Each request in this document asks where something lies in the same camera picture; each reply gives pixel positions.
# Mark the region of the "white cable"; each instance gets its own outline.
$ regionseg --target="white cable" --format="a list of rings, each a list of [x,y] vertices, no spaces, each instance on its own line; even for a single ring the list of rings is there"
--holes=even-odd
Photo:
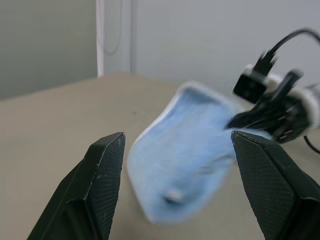
[[[102,26],[104,25],[101,18],[102,16],[104,15],[104,11],[101,11],[101,1],[103,0],[98,0],[98,8],[100,9],[100,16],[98,16],[98,20],[100,22],[100,27],[102,28]],[[121,31],[122,31],[122,1],[123,0],[118,0],[120,1],[120,26],[119,26],[119,34],[118,34],[118,39],[117,39],[117,43],[116,43],[116,46],[114,47],[114,49],[112,51],[108,50],[106,47],[105,47],[105,44],[104,44],[104,41],[102,40],[101,36],[99,36],[98,32],[96,33],[96,38],[97,38],[97,42],[100,44],[101,48],[103,49],[103,52],[106,54],[106,55],[113,55],[115,54],[115,52],[118,50],[118,47],[120,45],[120,39],[121,39]]]

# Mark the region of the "beige table surface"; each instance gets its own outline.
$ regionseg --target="beige table surface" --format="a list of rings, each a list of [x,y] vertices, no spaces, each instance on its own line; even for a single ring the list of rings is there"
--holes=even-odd
[[[185,223],[148,223],[127,174],[127,154],[177,86],[116,74],[0,102],[0,239],[26,239],[63,177],[99,138],[125,132],[111,240],[262,240],[235,164],[225,184]],[[318,183],[320,157],[298,139],[283,146]]]

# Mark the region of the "table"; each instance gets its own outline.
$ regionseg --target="table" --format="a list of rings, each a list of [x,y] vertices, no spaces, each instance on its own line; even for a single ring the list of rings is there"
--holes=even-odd
[[[236,164],[192,219],[158,227],[144,218],[128,179],[127,154],[176,89],[173,83],[119,73],[0,102],[0,239],[26,239],[89,145],[115,132],[125,132],[126,145],[110,240],[264,239]],[[283,147],[320,183],[320,157],[302,139]]]

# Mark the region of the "gray wall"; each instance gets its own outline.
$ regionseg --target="gray wall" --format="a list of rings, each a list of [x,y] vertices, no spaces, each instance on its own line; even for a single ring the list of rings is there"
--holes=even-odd
[[[300,27],[320,31],[319,0],[134,0],[136,69],[158,80],[190,79],[231,94],[246,64]],[[306,36],[279,51],[274,71],[301,68],[319,81],[320,47]]]
[[[97,75],[94,0],[2,0],[0,99]]]

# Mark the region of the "light blue sock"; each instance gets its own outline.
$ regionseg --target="light blue sock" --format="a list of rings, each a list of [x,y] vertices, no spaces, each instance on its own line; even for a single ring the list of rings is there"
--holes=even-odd
[[[236,160],[231,141],[235,129],[224,127],[239,111],[218,93],[186,83],[138,137],[129,152],[128,173],[150,222],[180,223],[220,188]],[[241,131],[270,138],[254,129]]]

